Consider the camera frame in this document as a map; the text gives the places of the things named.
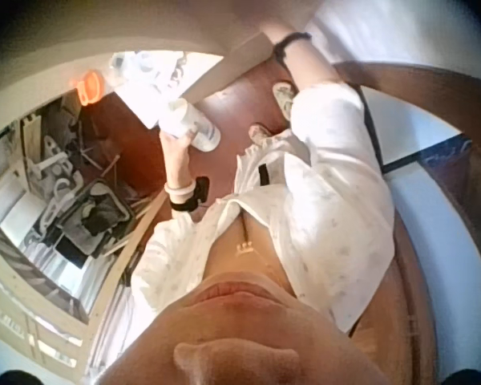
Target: white bottle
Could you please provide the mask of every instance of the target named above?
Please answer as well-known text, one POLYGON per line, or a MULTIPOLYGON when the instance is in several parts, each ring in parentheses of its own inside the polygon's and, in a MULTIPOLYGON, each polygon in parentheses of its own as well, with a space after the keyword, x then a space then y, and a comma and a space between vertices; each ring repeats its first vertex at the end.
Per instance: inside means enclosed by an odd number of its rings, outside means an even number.
POLYGON ((188 130, 197 130, 192 146, 203 152, 210 152, 220 142, 221 133, 207 117, 185 99, 169 102, 159 120, 160 129, 177 138, 188 130))

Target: mouth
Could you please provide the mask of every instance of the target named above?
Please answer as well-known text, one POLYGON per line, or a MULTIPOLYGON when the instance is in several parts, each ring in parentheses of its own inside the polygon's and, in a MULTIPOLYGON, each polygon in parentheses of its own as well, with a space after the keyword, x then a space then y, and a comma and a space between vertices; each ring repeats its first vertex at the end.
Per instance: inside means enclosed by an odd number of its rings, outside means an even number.
POLYGON ((263 287, 247 282, 220 282, 197 294, 188 306, 212 300, 220 302, 272 302, 284 304, 263 287))

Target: patterned fabric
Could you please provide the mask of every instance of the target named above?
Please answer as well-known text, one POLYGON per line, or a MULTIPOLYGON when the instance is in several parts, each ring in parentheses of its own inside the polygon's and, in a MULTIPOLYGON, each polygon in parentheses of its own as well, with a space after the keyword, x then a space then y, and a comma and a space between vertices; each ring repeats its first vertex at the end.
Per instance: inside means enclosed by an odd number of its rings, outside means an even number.
POLYGON ((291 124, 237 157, 234 194, 200 223, 181 213, 156 226, 132 276, 136 301, 153 317, 200 284, 213 242, 241 209, 269 229, 301 301, 331 311, 343 331, 362 314, 394 256, 394 207, 362 102, 345 84, 318 84, 295 98, 291 124))

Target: brown floor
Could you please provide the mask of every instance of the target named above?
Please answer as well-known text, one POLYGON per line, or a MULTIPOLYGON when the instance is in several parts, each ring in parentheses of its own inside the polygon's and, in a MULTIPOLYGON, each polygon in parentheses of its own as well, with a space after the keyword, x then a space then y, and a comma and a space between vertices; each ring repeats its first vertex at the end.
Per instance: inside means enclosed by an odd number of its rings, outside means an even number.
POLYGON ((251 124, 262 123, 274 134, 288 127, 272 90, 273 84, 282 80, 291 79, 280 65, 269 60, 196 105, 222 135, 213 152, 199 152, 194 148, 190 151, 192 173, 210 178, 208 203, 232 193, 236 155, 243 154, 251 145, 248 137, 251 124))
MULTIPOLYGON (((190 150, 192 174, 210 178, 208 205, 232 191, 236 155, 251 144, 248 129, 252 123, 263 123, 275 134, 287 128, 272 92, 272 85, 280 80, 290 77, 275 61, 269 60, 196 105, 221 131, 221 142, 213 152, 190 150)), ((101 139, 107 161, 112 161, 116 153, 121 154, 118 178, 141 196, 164 186, 158 129, 147 130, 114 93, 85 107, 84 113, 92 122, 92 132, 88 135, 101 139)))

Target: black strap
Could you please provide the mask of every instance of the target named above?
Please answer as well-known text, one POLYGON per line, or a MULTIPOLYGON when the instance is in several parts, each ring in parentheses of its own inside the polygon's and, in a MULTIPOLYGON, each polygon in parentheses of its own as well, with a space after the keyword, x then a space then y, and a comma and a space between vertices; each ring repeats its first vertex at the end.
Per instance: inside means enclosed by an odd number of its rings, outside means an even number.
POLYGON ((258 174, 260 175, 260 186, 267 186, 269 184, 269 172, 267 171, 267 164, 258 166, 258 174))
POLYGON ((171 202, 171 208, 175 211, 192 212, 198 208, 200 203, 207 201, 208 188, 210 187, 210 180, 206 176, 198 176, 196 178, 196 188, 192 197, 187 199, 184 203, 171 202))
POLYGON ((293 41, 299 40, 299 39, 306 39, 310 40, 312 38, 312 35, 309 34, 308 32, 293 32, 292 34, 287 35, 283 40, 281 40, 279 43, 274 45, 273 48, 273 53, 274 57, 276 58, 276 61, 279 62, 280 65, 282 65, 287 71, 289 70, 287 68, 287 65, 285 64, 285 48, 293 41))

